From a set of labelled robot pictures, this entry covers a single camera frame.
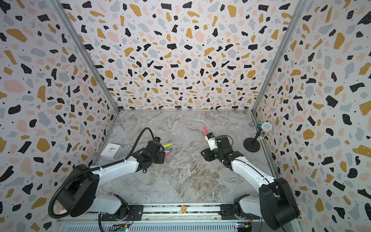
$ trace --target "blue marker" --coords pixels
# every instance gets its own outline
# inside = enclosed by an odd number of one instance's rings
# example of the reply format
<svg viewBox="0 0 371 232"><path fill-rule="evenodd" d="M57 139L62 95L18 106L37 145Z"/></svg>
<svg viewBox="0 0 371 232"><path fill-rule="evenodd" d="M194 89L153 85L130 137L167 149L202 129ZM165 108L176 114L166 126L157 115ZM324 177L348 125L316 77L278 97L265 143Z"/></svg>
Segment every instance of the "blue marker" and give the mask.
<svg viewBox="0 0 371 232"><path fill-rule="evenodd" d="M170 150L171 150L171 148L165 149L165 151L170 151ZM162 150L160 150L160 152L162 152Z"/></svg>

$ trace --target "metal frame edge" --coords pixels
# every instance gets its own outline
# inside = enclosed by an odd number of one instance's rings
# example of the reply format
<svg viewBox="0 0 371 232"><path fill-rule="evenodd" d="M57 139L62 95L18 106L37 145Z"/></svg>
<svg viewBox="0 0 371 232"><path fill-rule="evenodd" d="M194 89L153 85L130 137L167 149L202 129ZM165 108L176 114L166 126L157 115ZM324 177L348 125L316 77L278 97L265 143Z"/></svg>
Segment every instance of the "metal frame edge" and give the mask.
<svg viewBox="0 0 371 232"><path fill-rule="evenodd" d="M62 7L60 0L49 0L49 3L52 5L55 13L59 17L68 35L70 36L71 40L76 46L76 49L82 56L82 59L85 61L86 65L88 66L88 68L92 71L93 75L95 76L95 80L98 82L100 89L102 90L103 94L106 96L108 102L111 104L111 107L114 109L115 113L118 114L120 110L117 107L115 100L113 99L112 95L108 91L106 84L102 80L100 73L98 72L97 68L95 67L93 63L93 60L90 58L88 52L86 51L84 44L79 39L79 35L77 31L75 30L75 27L70 22L67 16L67 13Z"/></svg>
<svg viewBox="0 0 371 232"><path fill-rule="evenodd" d="M251 112L250 109L207 109L207 110L203 110L203 109L172 109L172 108L169 108L169 109L121 109L120 111L189 111L189 112L192 112L192 111L204 111L204 112L220 112L220 111L248 111L249 113Z"/></svg>
<svg viewBox="0 0 371 232"><path fill-rule="evenodd" d="M269 85L270 81L273 79L273 74L275 73L275 71L278 67L278 64L279 64L279 62L280 62L280 60L281 60L281 58L282 58L282 56L285 52L285 49L286 49L287 45L290 42L290 39L292 38L291 36L296 29L296 25L297 25L302 13L303 13L304 8L305 8L308 1L309 0L299 0L298 4L296 6L296 9L293 13L290 24L287 28L286 34L283 37L282 43L280 44L280 46L278 48L278 51L276 53L276 56L273 59L272 66L270 67L270 69L268 71L268 74L267 74L267 77L265 78L265 80L263 82L263 85L262 85L262 87L261 87L261 89L258 93L258 96L257 96L256 101L254 103L254 106L252 108L253 113L257 111L257 108L259 106L259 102L262 100L265 90L268 88L268 85Z"/></svg>

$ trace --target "microphone grille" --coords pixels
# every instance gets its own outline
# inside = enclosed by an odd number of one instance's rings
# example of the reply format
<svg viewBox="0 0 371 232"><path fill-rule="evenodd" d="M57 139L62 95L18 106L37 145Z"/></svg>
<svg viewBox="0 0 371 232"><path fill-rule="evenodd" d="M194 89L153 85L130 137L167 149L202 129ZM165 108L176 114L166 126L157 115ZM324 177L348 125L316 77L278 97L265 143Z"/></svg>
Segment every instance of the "microphone grille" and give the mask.
<svg viewBox="0 0 371 232"><path fill-rule="evenodd" d="M272 124L270 124L269 122L264 122L262 124L262 129L263 131L270 131L272 129Z"/></svg>

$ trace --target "white box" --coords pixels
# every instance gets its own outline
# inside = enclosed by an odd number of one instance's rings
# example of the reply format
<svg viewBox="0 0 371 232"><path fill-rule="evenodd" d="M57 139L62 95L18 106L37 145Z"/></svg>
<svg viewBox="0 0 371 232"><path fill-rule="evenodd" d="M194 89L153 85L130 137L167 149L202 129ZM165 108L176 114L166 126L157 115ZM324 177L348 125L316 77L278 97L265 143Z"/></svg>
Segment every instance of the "white box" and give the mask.
<svg viewBox="0 0 371 232"><path fill-rule="evenodd" d="M102 151L101 156L104 159L118 160L123 153L124 149L121 147L121 145L108 143Z"/></svg>

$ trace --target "red marker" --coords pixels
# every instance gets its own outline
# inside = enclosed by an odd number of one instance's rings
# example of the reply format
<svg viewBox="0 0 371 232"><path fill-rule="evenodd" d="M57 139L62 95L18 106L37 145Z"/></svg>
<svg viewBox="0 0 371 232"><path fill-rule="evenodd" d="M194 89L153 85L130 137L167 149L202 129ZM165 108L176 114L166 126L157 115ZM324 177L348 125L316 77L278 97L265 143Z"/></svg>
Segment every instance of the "red marker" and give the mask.
<svg viewBox="0 0 371 232"><path fill-rule="evenodd" d="M207 135L207 134L208 134L208 132L207 132L206 126L204 126L204 129L205 129L205 132L206 132L206 135Z"/></svg>

